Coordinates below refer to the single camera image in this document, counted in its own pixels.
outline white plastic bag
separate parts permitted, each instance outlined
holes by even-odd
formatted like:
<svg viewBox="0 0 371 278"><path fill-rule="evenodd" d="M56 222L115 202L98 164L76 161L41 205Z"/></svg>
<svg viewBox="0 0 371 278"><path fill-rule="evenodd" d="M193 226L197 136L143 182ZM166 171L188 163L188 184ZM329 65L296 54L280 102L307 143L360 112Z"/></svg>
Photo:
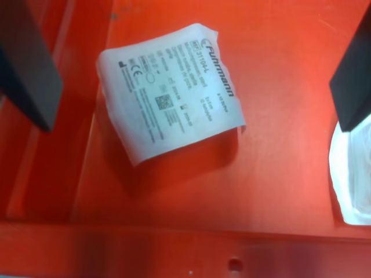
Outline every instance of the white plastic bag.
<svg viewBox="0 0 371 278"><path fill-rule="evenodd" d="M351 132L337 124L329 162L344 221L371 225L371 115Z"/></svg>
<svg viewBox="0 0 371 278"><path fill-rule="evenodd" d="M217 32L200 24L105 50L97 70L133 165L245 125Z"/></svg>

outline product label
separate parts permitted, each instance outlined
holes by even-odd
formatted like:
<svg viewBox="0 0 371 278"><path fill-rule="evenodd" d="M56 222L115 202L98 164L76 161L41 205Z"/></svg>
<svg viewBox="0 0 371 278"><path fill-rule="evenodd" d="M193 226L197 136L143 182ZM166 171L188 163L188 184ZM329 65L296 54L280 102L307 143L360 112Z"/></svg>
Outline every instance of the product label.
<svg viewBox="0 0 371 278"><path fill-rule="evenodd" d="M141 152L132 154L133 164L245 125L228 71L220 61L216 33L199 24L106 50L99 69L105 95L109 94L106 99L112 101L107 104L110 116L120 110L112 122L121 129L119 134L130 133L121 136L132 140L124 146Z"/></svg>

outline red plastic crate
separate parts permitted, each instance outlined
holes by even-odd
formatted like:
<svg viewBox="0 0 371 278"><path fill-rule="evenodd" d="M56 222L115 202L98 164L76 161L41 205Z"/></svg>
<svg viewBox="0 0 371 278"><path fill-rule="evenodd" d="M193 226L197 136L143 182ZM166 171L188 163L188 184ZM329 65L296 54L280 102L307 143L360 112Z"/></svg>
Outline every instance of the red plastic crate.
<svg viewBox="0 0 371 278"><path fill-rule="evenodd" d="M362 258L371 251L371 229L346 225L332 191L328 152L337 119L328 84L370 1L28 3L64 92L50 134L10 102L0 109L0 272L84 273L76 270L75 248L86 237L91 253L108 250L106 257L87 259L88 273L121 273L125 267L115 263L122 254L135 274L133 252L133 265L151 264L148 273L139 272L142 277L190 275L184 272L187 263L203 271L199 277L228 276L234 255L252 267L256 251L246 255L243 250L255 250L259 242L266 250L256 259L260 271L268 260L282 268L272 273L287 277L298 256L301 263L313 262L319 276L355 269L367 274ZM231 130L133 169L107 115L97 56L196 22L219 32L221 58L241 100L247 131ZM310 237L315 251L290 236ZM115 240L118 247L112 247ZM334 240L336 248L328 243ZM352 265L339 254L342 240L353 244L343 249L352 252ZM26 255L21 260L8 255L19 253ZM288 256L285 262L276 258L280 253ZM166 260L173 264L169 272Z"/></svg>

